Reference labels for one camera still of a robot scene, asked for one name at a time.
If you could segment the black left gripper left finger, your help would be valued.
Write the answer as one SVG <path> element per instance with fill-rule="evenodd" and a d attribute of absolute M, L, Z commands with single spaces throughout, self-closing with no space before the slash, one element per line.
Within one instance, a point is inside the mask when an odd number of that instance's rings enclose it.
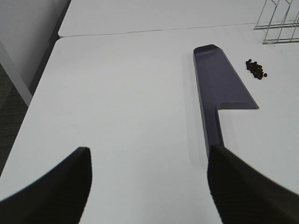
<path fill-rule="evenodd" d="M 2 224 L 78 224 L 92 185 L 91 150 L 79 147 L 27 187 L 1 200 Z"/>

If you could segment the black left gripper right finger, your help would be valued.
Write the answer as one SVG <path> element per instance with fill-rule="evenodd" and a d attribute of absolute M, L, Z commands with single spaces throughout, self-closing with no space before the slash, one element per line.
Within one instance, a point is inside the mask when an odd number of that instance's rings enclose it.
<path fill-rule="evenodd" d="M 210 148 L 207 181 L 224 224 L 297 224 L 299 196 L 224 146 Z"/>

